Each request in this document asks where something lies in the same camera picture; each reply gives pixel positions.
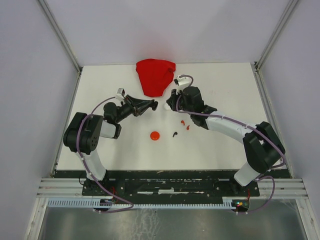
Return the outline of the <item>red cloth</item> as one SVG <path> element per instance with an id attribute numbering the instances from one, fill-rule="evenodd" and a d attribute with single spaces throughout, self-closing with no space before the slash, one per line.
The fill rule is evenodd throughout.
<path id="1" fill-rule="evenodd" d="M 174 79 L 176 64 L 162 59 L 144 59 L 136 63 L 136 72 L 147 97 L 162 97 Z"/>

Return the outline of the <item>aluminium frame post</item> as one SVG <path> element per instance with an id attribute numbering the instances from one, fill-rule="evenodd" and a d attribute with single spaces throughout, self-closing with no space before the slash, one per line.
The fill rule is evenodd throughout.
<path id="1" fill-rule="evenodd" d="M 300 0 L 290 0 L 284 11 L 282 12 L 279 21 L 277 22 L 275 29 L 273 30 L 265 48 L 262 51 L 262 54 L 258 61 L 254 64 L 256 71 L 260 71 L 264 64 L 266 63 L 271 51 L 275 47 L 277 41 L 279 40 L 282 32 L 285 30 L 287 24 L 289 23 L 291 17 L 293 16 L 295 10 L 300 4 Z"/>
<path id="2" fill-rule="evenodd" d="M 52 30 L 56 37 L 58 38 L 58 41 L 60 42 L 63 50 L 65 51 L 66 55 L 68 56 L 68 59 L 72 63 L 75 70 L 80 73 L 82 71 L 82 67 L 79 64 L 63 30 L 59 26 L 59 23 L 54 16 L 53 11 L 51 10 L 48 2 L 46 0 L 36 0 L 37 4 L 39 5 L 41 11 L 43 12 L 44 16 L 46 17 L 48 23 L 52 27 Z"/>

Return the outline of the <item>left aluminium frame post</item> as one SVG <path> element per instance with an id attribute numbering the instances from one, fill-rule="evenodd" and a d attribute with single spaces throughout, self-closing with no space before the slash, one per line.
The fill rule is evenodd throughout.
<path id="1" fill-rule="evenodd" d="M 39 5 L 41 11 L 43 12 L 44 16 L 46 17 L 48 23 L 52 27 L 52 30 L 56 37 L 58 38 L 58 41 L 60 42 L 63 50 L 65 51 L 66 55 L 68 56 L 68 59 L 72 63 L 75 70 L 80 73 L 82 71 L 82 67 L 79 64 L 63 30 L 59 26 L 59 23 L 54 16 L 53 11 L 51 10 L 48 2 L 46 0 L 36 0 L 37 4 Z"/>

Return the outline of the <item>aluminium front rail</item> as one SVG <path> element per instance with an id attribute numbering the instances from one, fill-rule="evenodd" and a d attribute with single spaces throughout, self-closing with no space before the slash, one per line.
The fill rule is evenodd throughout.
<path id="1" fill-rule="evenodd" d="M 257 183 L 259 196 L 250 195 L 252 200 L 267 199 L 273 189 L 272 180 L 264 179 Z M 84 198 L 82 185 L 76 178 L 43 178 L 36 193 L 37 198 Z M 274 200 L 308 199 L 302 179 L 276 179 Z"/>

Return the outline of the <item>orange earbud charging case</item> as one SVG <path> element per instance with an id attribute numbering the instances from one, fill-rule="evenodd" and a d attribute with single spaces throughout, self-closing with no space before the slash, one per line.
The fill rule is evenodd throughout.
<path id="1" fill-rule="evenodd" d="M 160 139 L 160 133 L 158 131 L 152 131 L 150 133 L 150 138 L 153 140 L 153 141 L 157 141 Z"/>

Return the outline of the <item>black earbud charging case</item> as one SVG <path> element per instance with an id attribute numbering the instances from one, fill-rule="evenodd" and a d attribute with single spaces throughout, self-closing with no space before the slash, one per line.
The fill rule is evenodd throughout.
<path id="1" fill-rule="evenodd" d="M 159 104 L 158 101 L 154 101 L 154 102 L 152 103 L 151 109 L 152 109 L 153 111 L 156 111 L 157 108 L 158 108 L 158 104 Z"/>

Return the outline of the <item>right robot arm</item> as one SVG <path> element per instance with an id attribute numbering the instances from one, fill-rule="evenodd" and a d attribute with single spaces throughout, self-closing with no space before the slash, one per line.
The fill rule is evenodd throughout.
<path id="1" fill-rule="evenodd" d="M 246 163 L 229 183 L 231 193 L 236 196 L 246 192 L 249 183 L 285 158 L 285 148 L 270 123 L 249 124 L 228 117 L 205 104 L 198 87 L 173 89 L 166 103 L 172 111 L 188 114 L 196 126 L 219 132 L 243 144 Z"/>

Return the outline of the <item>white earbud charging case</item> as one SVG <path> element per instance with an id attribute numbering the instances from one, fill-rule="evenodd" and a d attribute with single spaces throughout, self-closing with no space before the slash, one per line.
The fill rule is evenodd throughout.
<path id="1" fill-rule="evenodd" d="M 164 108 L 166 111 L 170 111 L 170 110 L 171 110 L 170 106 L 167 105 L 167 104 L 165 104 L 165 105 L 163 106 L 163 108 Z"/>

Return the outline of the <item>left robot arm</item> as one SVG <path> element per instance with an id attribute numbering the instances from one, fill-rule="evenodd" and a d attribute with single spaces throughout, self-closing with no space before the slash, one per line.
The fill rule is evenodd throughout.
<path id="1" fill-rule="evenodd" d="M 99 195 L 106 195 L 111 183 L 106 180 L 107 169 L 103 166 L 98 151 L 100 138 L 117 139 L 122 127 L 120 122 L 129 116 L 139 117 L 146 110 L 155 111 L 156 100 L 143 100 L 130 95 L 120 100 L 120 105 L 110 97 L 102 102 L 103 115 L 76 112 L 63 135 L 63 144 L 77 155 L 86 171 L 86 178 L 95 181 L 93 189 Z"/>

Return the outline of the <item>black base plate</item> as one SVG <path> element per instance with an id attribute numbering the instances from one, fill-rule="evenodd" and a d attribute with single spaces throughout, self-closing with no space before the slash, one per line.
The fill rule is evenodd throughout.
<path id="1" fill-rule="evenodd" d="M 242 187 L 234 170 L 110 170 L 99 183 L 86 179 L 84 196 L 107 196 L 105 189 L 134 204 L 221 203 L 224 197 L 260 196 L 254 181 Z"/>

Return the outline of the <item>right aluminium frame post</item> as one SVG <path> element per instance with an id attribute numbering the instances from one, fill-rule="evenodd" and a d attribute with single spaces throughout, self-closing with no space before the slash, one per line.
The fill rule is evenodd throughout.
<path id="1" fill-rule="evenodd" d="M 290 0 L 284 11 L 282 12 L 279 21 L 277 22 L 275 29 L 273 30 L 265 48 L 262 51 L 262 54 L 258 61 L 254 64 L 256 71 L 260 71 L 264 64 L 266 63 L 271 51 L 275 47 L 277 41 L 279 40 L 282 32 L 285 30 L 287 24 L 289 23 L 291 17 L 293 16 L 295 10 L 300 4 L 300 0 Z"/>

